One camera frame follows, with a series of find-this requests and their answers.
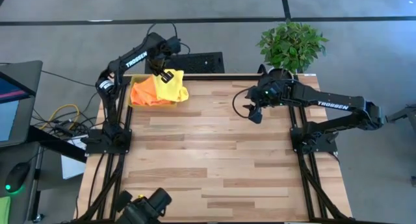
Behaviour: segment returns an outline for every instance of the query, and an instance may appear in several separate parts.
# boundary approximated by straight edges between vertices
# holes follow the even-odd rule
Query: potted plant
[[[317,53],[326,55],[326,48],[320,43],[327,41],[310,25],[288,21],[263,32],[257,46],[262,49],[266,64],[274,67],[269,73],[280,79],[292,79],[293,74],[306,71],[313,59],[318,58]]]

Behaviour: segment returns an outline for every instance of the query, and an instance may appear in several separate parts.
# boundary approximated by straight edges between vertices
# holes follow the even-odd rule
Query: monitor screen
[[[0,103],[22,100],[30,96],[29,93],[0,76]]]

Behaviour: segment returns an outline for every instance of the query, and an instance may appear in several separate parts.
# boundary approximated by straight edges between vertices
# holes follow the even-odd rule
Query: wooden table
[[[316,76],[299,75],[299,79],[319,89]],[[161,221],[307,221],[300,170],[289,137],[288,107],[263,109],[260,125],[238,117],[231,107],[238,91],[255,84],[184,81],[188,101],[175,108],[133,109],[133,141],[125,158],[121,191],[137,197],[164,188],[173,201]],[[243,115],[248,112],[241,106],[247,102],[244,94],[236,100]],[[308,121],[327,120],[321,107],[309,107],[306,114]],[[101,108],[97,122],[103,118]],[[80,215],[87,208],[99,158],[90,156],[86,163],[78,198]],[[106,158],[99,167],[93,200],[103,183]],[[351,216],[338,162],[328,153],[316,153],[316,158],[324,191],[341,212]],[[319,216],[315,192],[312,197]],[[109,215],[111,198],[112,191],[104,217]]]

